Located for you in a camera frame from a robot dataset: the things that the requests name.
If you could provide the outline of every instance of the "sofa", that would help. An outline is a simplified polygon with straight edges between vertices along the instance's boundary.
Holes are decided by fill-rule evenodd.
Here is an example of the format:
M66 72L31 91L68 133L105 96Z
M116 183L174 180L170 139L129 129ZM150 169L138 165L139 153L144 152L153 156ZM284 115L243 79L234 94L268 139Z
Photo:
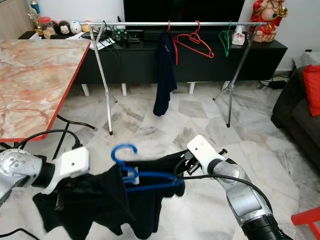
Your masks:
M271 121L288 131L320 169L320 115L311 116L302 66L296 69L277 99Z

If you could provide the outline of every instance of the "hanging shirt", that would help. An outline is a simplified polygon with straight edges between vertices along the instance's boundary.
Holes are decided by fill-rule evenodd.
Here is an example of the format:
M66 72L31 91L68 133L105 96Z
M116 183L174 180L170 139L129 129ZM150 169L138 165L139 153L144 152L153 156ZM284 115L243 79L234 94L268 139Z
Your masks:
M153 161L125 162L125 165L138 167L139 172L173 173L183 153L185 151ZM167 180L140 177L139 181L140 185L149 185ZM118 165L99 175L79 176L75 184L73 191L65 192L64 208L61 211L55 211L57 193L39 193L33 197L44 229L49 232L63 226L73 240L84 240L93 222L109 228L116 235L123 233L122 224L129 223L138 238L147 239L151 233L158 230L163 197L168 198L175 194L182 196L185 191L185 185L182 184L177 187L127 193L128 186L123 183Z
M157 90L153 113L161 116L169 107L170 93L177 89L173 66L178 65L178 48L169 31L161 33L157 50Z

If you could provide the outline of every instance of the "red cushion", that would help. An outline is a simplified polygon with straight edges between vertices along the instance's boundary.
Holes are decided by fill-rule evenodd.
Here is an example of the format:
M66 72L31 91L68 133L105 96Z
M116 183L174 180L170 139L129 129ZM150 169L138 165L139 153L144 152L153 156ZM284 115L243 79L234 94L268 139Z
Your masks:
M303 79L311 115L318 116L320 115L320 65L307 66L303 71Z

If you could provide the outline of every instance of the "statue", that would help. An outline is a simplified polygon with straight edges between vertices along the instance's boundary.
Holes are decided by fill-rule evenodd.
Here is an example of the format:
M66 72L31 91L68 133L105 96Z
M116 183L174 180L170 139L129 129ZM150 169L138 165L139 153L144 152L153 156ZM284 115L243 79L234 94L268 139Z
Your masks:
M288 9L282 6L285 0L257 0L253 4L253 13L250 22L265 22L260 26L254 37L255 42L272 42L276 36L276 26L280 25L282 18L288 15Z

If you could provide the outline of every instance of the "cabinet door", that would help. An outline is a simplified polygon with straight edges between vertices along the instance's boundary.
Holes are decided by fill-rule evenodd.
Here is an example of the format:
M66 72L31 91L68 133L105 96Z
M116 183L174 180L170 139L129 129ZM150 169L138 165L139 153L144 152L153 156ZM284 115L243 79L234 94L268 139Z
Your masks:
M250 49L238 80L271 79L286 50L286 48Z
M179 65L174 67L177 82L230 81L242 51L232 49L229 57L223 49L213 49L214 58L190 50L179 51Z
M156 83L155 51L121 51L125 83Z
M107 84L123 83L121 62L117 52L99 51L99 57ZM75 84L102 84L102 78L98 67L95 52L89 50L82 62L82 65L74 79Z

